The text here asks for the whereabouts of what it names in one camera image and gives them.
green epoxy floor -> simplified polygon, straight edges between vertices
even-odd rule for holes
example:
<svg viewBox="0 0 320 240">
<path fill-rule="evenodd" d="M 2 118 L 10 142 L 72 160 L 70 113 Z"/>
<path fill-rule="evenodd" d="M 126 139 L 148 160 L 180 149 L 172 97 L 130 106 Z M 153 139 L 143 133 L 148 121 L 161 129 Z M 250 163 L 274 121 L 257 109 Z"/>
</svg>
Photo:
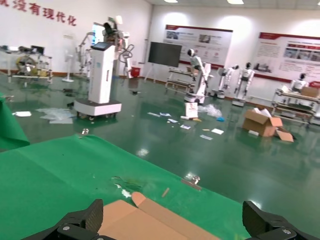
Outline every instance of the green epoxy floor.
<svg viewBox="0 0 320 240">
<path fill-rule="evenodd" d="M 165 95 L 163 85 L 135 79 L 116 81 L 114 96 L 123 104 L 116 119 L 49 124 L 35 110 L 66 108 L 74 98 L 65 96 L 63 88 L 72 88 L 78 97 L 86 97 L 87 83 L 83 80 L 65 83 L 55 78 L 49 87 L 39 82 L 24 88 L 23 82 L 14 79 L 8 83 L 0 76 L 0 92 L 15 96 L 14 102 L 8 103 L 11 110 L 32 112 L 32 117 L 18 118 L 32 144 L 88 128 L 90 134 L 163 169 L 181 177 L 188 173 L 198 175 L 201 186 L 239 203 L 252 200 L 262 210 L 283 215 L 300 230 L 320 237 L 320 127 L 306 129 L 285 121 L 286 129 L 297 138 L 295 143 L 275 137 L 256 138 L 241 129 L 246 108 L 212 98 L 206 104 L 214 103 L 221 109 L 225 122 L 205 113 L 199 115 L 203 122 L 180 120 L 184 114 L 183 94 L 170 91 Z M 141 93 L 132 95 L 130 89 L 139 89 Z M 170 113 L 172 119 L 192 128 L 181 129 L 148 112 Z M 214 128 L 225 133 L 203 131 Z M 202 134 L 213 140 L 200 138 Z"/>
</svg>

green mat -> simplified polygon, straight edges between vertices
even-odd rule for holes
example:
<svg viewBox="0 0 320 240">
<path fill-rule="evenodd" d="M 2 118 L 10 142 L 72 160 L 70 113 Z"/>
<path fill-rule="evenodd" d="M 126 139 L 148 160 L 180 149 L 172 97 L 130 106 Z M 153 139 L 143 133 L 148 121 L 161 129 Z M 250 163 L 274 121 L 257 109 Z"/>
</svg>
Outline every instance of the green mat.
<svg viewBox="0 0 320 240">
<path fill-rule="evenodd" d="M 11 150 L 30 145 L 15 116 L 0 92 L 0 150 Z"/>
<path fill-rule="evenodd" d="M 0 181 L 3 240 L 49 228 L 94 199 L 103 199 L 105 205 L 119 199 L 132 204 L 115 183 L 129 192 L 140 191 L 221 239 L 249 237 L 240 203 L 207 189 L 197 191 L 96 136 L 74 135 L 0 153 Z"/>
</svg>

mannequin robot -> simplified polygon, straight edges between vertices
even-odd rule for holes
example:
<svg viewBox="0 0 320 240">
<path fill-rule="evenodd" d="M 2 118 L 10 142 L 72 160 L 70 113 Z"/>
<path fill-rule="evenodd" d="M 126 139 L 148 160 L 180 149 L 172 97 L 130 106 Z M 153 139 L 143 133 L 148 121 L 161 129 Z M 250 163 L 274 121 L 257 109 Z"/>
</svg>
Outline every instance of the mannequin robot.
<svg viewBox="0 0 320 240">
<path fill-rule="evenodd" d="M 203 65 L 201 58 L 198 57 L 193 49 L 189 49 L 187 54 L 190 56 L 191 72 L 195 87 L 190 92 L 187 92 L 184 100 L 189 103 L 203 104 L 206 98 L 206 89 L 208 87 L 208 78 L 212 77 L 210 74 L 211 64 L 205 63 Z M 194 70 L 198 70 L 198 75 L 194 75 Z"/>
<path fill-rule="evenodd" d="M 118 56 L 115 56 L 115 58 L 124 64 L 123 74 L 128 79 L 131 79 L 130 58 L 133 57 L 132 50 L 135 46 L 129 44 L 130 33 L 118 30 L 118 25 L 123 24 L 121 16 L 117 16 L 115 19 L 109 18 L 109 22 L 113 23 L 113 27 L 111 27 L 108 22 L 103 25 L 103 40 L 106 43 L 113 43 L 115 45 L 115 51 L 120 53 Z"/>
<path fill-rule="evenodd" d="M 306 74 L 301 73 L 300 78 L 298 80 L 292 80 L 290 90 L 291 92 L 301 93 L 303 87 L 308 87 L 309 83 L 305 81 Z"/>
<path fill-rule="evenodd" d="M 247 62 L 245 68 L 240 71 L 239 79 L 234 90 L 235 98 L 232 101 L 232 104 L 235 106 L 243 107 L 246 103 L 246 96 L 255 76 L 255 71 L 250 68 L 251 63 Z"/>
<path fill-rule="evenodd" d="M 232 76 L 237 69 L 239 69 L 239 65 L 229 67 L 228 69 L 219 68 L 218 74 L 221 76 L 220 83 L 219 83 L 219 89 L 218 89 L 218 91 L 212 89 L 212 91 L 211 91 L 212 96 L 216 95 L 218 99 L 225 98 L 225 90 L 227 90 L 230 87 L 230 82 L 231 82 Z"/>
</svg>

chinese characters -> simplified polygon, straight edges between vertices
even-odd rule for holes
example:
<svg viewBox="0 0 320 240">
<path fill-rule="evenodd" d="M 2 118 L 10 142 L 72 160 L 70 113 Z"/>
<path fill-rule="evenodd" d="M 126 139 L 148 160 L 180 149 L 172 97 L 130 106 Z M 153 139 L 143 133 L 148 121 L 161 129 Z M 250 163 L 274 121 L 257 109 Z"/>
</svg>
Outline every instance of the chinese characters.
<svg viewBox="0 0 320 240">
<path fill-rule="evenodd" d="M 59 23 L 67 23 L 70 26 L 76 26 L 76 21 L 77 19 L 72 16 L 69 15 L 68 17 L 66 16 L 66 14 L 62 11 L 57 11 L 57 13 L 55 14 L 55 10 L 52 8 L 47 8 L 47 7 L 42 7 L 38 4 L 36 4 L 35 2 L 26 2 L 26 0 L 11 0 L 12 3 L 10 4 L 10 0 L 0 0 L 0 7 L 4 6 L 4 7 L 10 7 L 12 6 L 13 9 L 16 9 L 17 11 L 21 11 L 21 12 L 29 12 L 32 15 L 35 16 L 41 16 L 41 10 L 42 10 L 42 17 L 46 18 L 46 19 L 50 19 L 50 20 L 56 20 Z"/>
</svg>

metal cart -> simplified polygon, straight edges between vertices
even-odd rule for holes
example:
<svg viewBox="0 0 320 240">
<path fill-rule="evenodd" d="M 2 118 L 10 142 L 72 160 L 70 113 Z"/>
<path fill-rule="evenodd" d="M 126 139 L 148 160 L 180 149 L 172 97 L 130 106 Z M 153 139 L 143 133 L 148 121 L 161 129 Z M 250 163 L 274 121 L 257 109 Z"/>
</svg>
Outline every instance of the metal cart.
<svg viewBox="0 0 320 240">
<path fill-rule="evenodd" d="M 53 82 L 53 71 L 52 71 L 52 57 L 42 55 L 39 53 L 26 53 L 21 51 L 9 51 L 9 50 L 0 50 L 0 53 L 6 55 L 7 60 L 7 72 L 0 71 L 0 73 L 7 75 L 8 82 L 11 83 L 12 78 L 22 78 L 22 79 L 47 79 L 47 81 L 52 84 Z M 18 56 L 35 56 L 36 57 L 36 67 L 37 67 L 37 75 L 36 76 L 29 76 L 29 75 L 17 75 L 12 74 L 11 70 L 11 63 L 12 63 L 12 55 Z M 41 76 L 41 72 L 47 72 L 47 76 Z"/>
<path fill-rule="evenodd" d="M 287 97 L 288 99 L 286 99 L 285 101 L 277 101 L 277 97 Z M 311 103 L 311 107 L 306 108 L 303 105 L 294 103 L 292 104 L 290 103 L 291 99 L 308 101 Z M 298 93 L 283 92 L 281 89 L 277 89 L 272 99 L 272 107 L 273 109 L 271 114 L 273 116 L 307 124 L 307 126 L 309 126 L 311 124 L 311 120 L 315 118 L 315 115 L 320 108 L 320 98 L 303 96 Z M 287 117 L 281 114 L 276 114 L 276 111 L 292 113 L 294 117 Z"/>
</svg>

